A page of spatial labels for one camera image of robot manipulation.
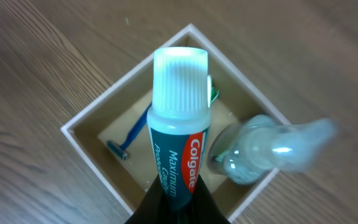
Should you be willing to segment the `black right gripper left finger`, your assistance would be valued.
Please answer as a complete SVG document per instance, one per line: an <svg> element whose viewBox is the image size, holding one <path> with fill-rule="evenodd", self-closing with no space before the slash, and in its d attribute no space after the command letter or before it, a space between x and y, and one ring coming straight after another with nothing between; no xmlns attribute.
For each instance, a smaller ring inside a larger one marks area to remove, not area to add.
<svg viewBox="0 0 358 224"><path fill-rule="evenodd" d="M170 209L157 175L139 207L125 224L167 224Z"/></svg>

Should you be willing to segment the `green white toothbrush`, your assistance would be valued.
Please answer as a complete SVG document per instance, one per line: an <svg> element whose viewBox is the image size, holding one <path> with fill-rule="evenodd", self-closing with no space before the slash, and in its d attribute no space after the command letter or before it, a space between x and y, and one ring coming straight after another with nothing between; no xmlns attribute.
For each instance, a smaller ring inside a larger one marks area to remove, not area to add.
<svg viewBox="0 0 358 224"><path fill-rule="evenodd" d="M211 75L207 76L207 85L208 85L208 107L210 107L211 106L212 90L213 90Z"/></svg>

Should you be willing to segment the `clear foam soap pump bottle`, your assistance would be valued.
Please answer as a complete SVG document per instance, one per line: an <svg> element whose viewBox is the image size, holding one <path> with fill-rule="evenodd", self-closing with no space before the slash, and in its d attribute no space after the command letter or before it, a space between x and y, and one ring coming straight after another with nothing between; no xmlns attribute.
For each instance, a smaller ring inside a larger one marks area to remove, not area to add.
<svg viewBox="0 0 358 224"><path fill-rule="evenodd" d="M239 185L257 182L280 169L302 172L312 165L337 134L334 121L323 118L306 124L278 124L265 114L223 129L208 154L211 172Z"/></svg>

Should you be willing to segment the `blue disposable razor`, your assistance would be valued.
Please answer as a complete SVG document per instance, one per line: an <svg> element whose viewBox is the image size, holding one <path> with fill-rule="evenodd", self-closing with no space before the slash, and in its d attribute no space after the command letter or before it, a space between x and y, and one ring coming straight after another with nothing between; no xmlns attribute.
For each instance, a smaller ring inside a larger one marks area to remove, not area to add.
<svg viewBox="0 0 358 224"><path fill-rule="evenodd" d="M126 160L128 158L128 153L126 152L126 149L131 145L133 140L138 136L138 134L142 131L143 127L145 126L147 122L147 112L149 108L152 106L150 103L144 112L141 114L135 125L131 128L131 130L128 132L125 141L118 145L118 143L114 142L113 140L106 141L106 146L108 150L115 154L118 158L121 160Z"/></svg>

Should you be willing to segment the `green Dettol soap bar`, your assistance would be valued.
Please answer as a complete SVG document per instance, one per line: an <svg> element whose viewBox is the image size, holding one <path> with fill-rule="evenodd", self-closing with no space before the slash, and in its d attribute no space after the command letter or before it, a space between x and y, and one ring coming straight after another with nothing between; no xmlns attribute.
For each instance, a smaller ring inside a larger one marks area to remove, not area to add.
<svg viewBox="0 0 358 224"><path fill-rule="evenodd" d="M219 96L219 91L216 90L213 86L211 87L210 90L210 101L209 101L209 105L212 105L214 100Z"/></svg>

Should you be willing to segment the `teal toothpaste tube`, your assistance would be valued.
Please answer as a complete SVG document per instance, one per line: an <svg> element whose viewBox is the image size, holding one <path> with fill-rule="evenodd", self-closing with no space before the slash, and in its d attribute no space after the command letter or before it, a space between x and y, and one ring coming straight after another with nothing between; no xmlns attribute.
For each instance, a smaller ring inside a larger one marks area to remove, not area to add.
<svg viewBox="0 0 358 224"><path fill-rule="evenodd" d="M147 126L163 194L178 211L193 197L211 125L208 52L160 48L153 70Z"/></svg>

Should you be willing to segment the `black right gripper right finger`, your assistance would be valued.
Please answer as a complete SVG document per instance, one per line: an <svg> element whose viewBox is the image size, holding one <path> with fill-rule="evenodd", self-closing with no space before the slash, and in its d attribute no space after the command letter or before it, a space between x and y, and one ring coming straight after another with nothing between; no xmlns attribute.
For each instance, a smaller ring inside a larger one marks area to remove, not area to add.
<svg viewBox="0 0 358 224"><path fill-rule="evenodd" d="M220 212L204 180L199 175L192 199L186 207L185 223L230 224Z"/></svg>

